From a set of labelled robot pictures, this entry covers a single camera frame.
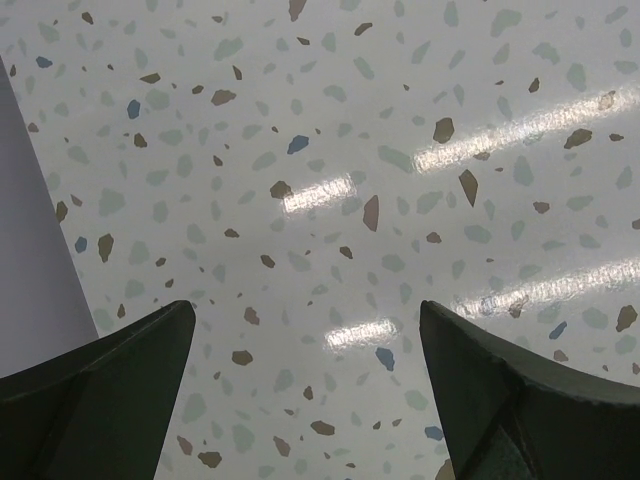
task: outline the dark object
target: dark object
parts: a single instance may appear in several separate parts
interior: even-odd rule
[[[567,368],[423,302],[457,480],[637,480],[640,389]]]
[[[174,302],[0,380],[0,478],[151,480],[195,326]]]

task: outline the brown speckle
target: brown speckle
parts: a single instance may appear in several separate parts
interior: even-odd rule
[[[271,198],[277,198],[279,200],[284,199],[292,194],[291,187],[283,180],[278,180],[269,189],[271,192]]]
[[[633,322],[638,318],[638,312],[633,308],[633,305],[626,305],[620,309],[618,314],[618,325],[616,325],[616,331],[621,332],[631,326]]]
[[[473,207],[476,203],[476,195],[478,193],[478,180],[469,170],[462,172],[462,175],[458,177],[460,185],[464,190],[464,194],[467,196],[467,200]]]
[[[93,17],[89,12],[84,12],[82,14],[82,19],[87,22],[89,25],[93,25]]]
[[[566,362],[569,360],[569,357],[567,357],[567,355],[562,350],[556,350],[555,352],[553,352],[553,359],[556,362]]]
[[[98,239],[98,255],[102,259],[102,263],[107,263],[109,260],[109,255],[111,255],[111,250],[113,249],[113,237],[110,233],[103,235]]]
[[[429,242],[429,243],[441,243],[442,242],[442,238],[440,238],[440,235],[438,235],[436,232],[431,232],[429,235],[427,235],[427,242]]]
[[[593,132],[591,130],[579,128],[578,130],[574,131],[571,135],[569,135],[569,137],[567,138],[567,141],[564,144],[564,148],[566,148],[567,150],[570,150],[573,147],[578,147],[583,143],[587,143],[589,140],[591,140],[592,133]]]
[[[144,139],[141,133],[136,133],[133,136],[133,144],[138,148],[145,148],[147,146],[147,141]]]
[[[453,472],[453,464],[451,463],[451,459],[447,458],[444,461],[444,464],[440,467],[440,470],[438,470],[438,473],[436,473],[435,480],[456,480],[455,473]]]
[[[278,449],[278,453],[283,457],[288,457],[289,452],[291,452],[291,446],[285,442],[280,437],[273,437],[273,443],[276,444],[276,448]]]
[[[516,300],[509,306],[509,314],[513,318],[520,318],[520,314],[522,313],[522,309],[529,301],[529,295],[525,295],[524,298],[520,300]]]
[[[257,312],[251,307],[245,309],[244,319],[251,325],[260,325],[260,317],[258,317]]]
[[[260,255],[260,260],[262,260],[262,264],[265,267],[273,268],[276,266],[276,262],[274,262],[273,258],[271,258],[269,255]]]
[[[453,132],[455,132],[453,120],[449,117],[442,118],[436,122],[433,139],[438,143],[447,143],[451,140]]]
[[[353,253],[351,253],[351,249],[349,247],[340,247],[340,253],[347,257],[349,260],[353,260]]]
[[[198,454],[198,458],[209,468],[216,468],[222,461],[222,455],[218,452],[202,452]]]
[[[367,203],[364,205],[364,216],[362,217],[362,221],[364,224],[371,230],[375,232],[378,230],[378,215],[380,213],[380,202],[378,200],[378,196],[374,195],[369,199]]]
[[[611,90],[609,93],[605,93],[601,96],[598,101],[598,110],[608,110],[613,107],[613,104],[615,103],[615,95],[616,91]]]
[[[542,215],[543,213],[547,213],[551,206],[547,202],[533,202],[533,208]]]
[[[536,93],[540,89],[540,79],[538,77],[533,79],[531,85],[529,85],[529,93]]]
[[[289,0],[289,16],[292,22],[298,19],[306,3],[307,0]]]
[[[373,23],[371,22],[367,22],[367,23],[362,23],[360,24],[360,26],[358,28],[356,28],[356,31],[353,32],[353,34],[356,37],[359,37],[360,35],[362,35],[364,32],[366,32],[367,30],[369,30],[371,27],[373,27]]]
[[[231,354],[231,361],[237,365],[249,365],[253,362],[253,355],[247,350],[235,351]]]
[[[231,90],[216,90],[216,92],[213,94],[213,97],[211,97],[211,103],[213,103],[217,107],[219,105],[229,103],[236,97],[237,95]]]
[[[150,73],[149,75],[145,75],[144,77],[140,77],[140,80],[142,80],[145,83],[150,83],[150,84],[154,84],[156,82],[160,81],[160,74],[159,73]]]
[[[178,445],[180,445],[180,450],[182,450],[182,453],[184,453],[185,455],[191,455],[193,453],[193,445],[191,445],[191,442],[186,438],[181,437],[180,435],[178,435],[177,438]]]
[[[69,213],[69,209],[65,203],[58,202],[56,205],[56,218],[58,219],[58,222],[62,222],[66,218],[67,213]]]
[[[311,424],[318,435],[333,435],[336,433],[336,427],[323,422],[322,420],[316,420]]]

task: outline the terrazzo floor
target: terrazzo floor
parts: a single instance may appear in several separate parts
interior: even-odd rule
[[[2,2],[101,335],[196,307],[157,479],[452,479],[423,299],[640,384],[637,5]]]

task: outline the terrazzo surface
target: terrazzo surface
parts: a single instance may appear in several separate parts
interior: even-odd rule
[[[196,307],[156,478],[452,479],[423,299],[640,384],[639,12],[3,0],[100,333]]]

